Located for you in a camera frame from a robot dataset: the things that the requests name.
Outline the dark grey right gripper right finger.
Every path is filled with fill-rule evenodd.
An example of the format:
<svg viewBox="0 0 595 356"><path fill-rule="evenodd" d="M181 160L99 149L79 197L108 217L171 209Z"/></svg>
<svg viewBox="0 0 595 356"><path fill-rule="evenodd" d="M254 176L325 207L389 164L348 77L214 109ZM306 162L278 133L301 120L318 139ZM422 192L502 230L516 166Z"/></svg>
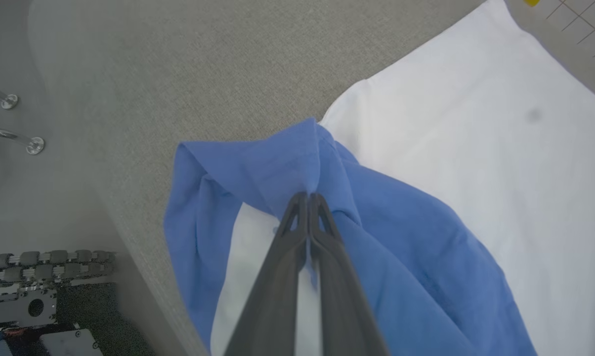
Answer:
<svg viewBox="0 0 595 356"><path fill-rule="evenodd" d="M325 356L387 356L388 348L325 198L309 199L309 227L319 265Z"/></svg>

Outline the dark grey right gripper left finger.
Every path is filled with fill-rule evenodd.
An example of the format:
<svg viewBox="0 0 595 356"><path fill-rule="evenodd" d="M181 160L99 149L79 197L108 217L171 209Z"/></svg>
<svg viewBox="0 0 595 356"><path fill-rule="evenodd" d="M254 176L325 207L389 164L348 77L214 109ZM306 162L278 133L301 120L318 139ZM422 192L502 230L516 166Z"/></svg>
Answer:
<svg viewBox="0 0 595 356"><path fill-rule="evenodd" d="M307 194L296 193L280 221L226 356L293 356L299 272L306 262Z"/></svg>

